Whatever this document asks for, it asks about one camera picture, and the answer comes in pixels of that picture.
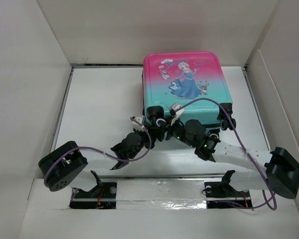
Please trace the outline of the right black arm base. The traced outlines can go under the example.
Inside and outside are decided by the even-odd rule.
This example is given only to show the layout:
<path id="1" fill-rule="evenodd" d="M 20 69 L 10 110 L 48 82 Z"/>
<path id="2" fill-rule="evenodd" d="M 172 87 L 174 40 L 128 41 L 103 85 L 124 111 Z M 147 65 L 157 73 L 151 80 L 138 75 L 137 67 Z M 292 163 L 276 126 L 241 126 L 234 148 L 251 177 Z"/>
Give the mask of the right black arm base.
<path id="1" fill-rule="evenodd" d="M 248 208 L 252 207 L 249 191 L 237 191 L 229 185 L 234 170 L 229 170 L 221 181 L 207 181 L 204 183 L 202 195 L 206 197 L 208 209 Z"/>

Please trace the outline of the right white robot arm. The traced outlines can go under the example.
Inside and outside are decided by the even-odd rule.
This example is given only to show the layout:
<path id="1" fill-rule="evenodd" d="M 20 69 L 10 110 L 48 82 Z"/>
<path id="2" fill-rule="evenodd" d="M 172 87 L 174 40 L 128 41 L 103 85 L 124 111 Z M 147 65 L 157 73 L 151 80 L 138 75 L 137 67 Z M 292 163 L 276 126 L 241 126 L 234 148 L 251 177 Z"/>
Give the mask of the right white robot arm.
<path id="1" fill-rule="evenodd" d="M 284 148 L 273 151 L 244 149 L 209 136 L 206 128 L 195 119 L 185 124 L 174 122 L 167 128 L 167 139 L 174 137 L 194 148 L 195 155 L 215 163 L 228 163 L 246 169 L 229 170 L 217 191 L 231 196 L 237 191 L 271 189 L 277 195 L 295 199 L 299 190 L 299 163 Z"/>

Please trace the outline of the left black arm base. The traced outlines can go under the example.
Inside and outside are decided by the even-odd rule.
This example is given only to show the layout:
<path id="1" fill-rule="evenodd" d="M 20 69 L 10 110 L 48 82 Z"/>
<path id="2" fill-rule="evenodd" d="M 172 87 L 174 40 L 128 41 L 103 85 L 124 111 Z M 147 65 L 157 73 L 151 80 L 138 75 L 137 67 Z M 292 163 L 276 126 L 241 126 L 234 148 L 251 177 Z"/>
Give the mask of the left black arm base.
<path id="1" fill-rule="evenodd" d="M 116 209 L 116 182 L 102 182 L 99 175 L 91 170 L 96 180 L 96 185 L 90 191 L 74 189 L 69 207 L 71 209 Z"/>

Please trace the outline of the pink and teal kids suitcase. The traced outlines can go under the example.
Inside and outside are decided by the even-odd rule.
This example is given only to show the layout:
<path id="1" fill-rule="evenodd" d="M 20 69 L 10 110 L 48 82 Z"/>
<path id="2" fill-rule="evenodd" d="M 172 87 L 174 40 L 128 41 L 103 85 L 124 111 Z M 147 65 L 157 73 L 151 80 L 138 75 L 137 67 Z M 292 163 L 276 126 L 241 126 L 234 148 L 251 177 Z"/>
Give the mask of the pink and teal kids suitcase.
<path id="1" fill-rule="evenodd" d="M 209 51 L 153 53 L 144 58 L 143 108 L 146 126 L 172 116 L 174 103 L 184 107 L 184 124 L 198 120 L 211 133 L 236 127 L 233 101 L 217 56 Z"/>

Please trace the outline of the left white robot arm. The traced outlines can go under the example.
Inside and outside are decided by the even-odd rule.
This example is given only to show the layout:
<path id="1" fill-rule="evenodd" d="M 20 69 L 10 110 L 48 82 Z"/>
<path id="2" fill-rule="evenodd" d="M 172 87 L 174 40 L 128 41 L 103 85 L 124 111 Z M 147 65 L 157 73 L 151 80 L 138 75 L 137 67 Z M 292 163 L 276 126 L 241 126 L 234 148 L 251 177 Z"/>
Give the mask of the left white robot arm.
<path id="1" fill-rule="evenodd" d="M 60 147 L 68 141 L 75 141 L 79 146 L 90 146 L 102 150 L 110 155 L 110 150 L 115 144 L 132 130 L 130 120 L 102 120 L 102 121 L 63 121 L 57 130 L 54 146 Z M 136 162 L 131 162 L 122 169 L 113 170 L 117 161 L 103 154 L 82 150 L 82 155 L 87 159 L 87 166 L 80 172 L 69 186 L 84 189 L 89 197 L 97 197 L 101 193 L 101 185 L 93 180 L 90 170 L 96 171 L 101 177 L 163 177 L 170 172 L 172 149 L 170 143 L 158 143 L 153 150 L 147 152 L 142 149 L 136 156 Z"/>

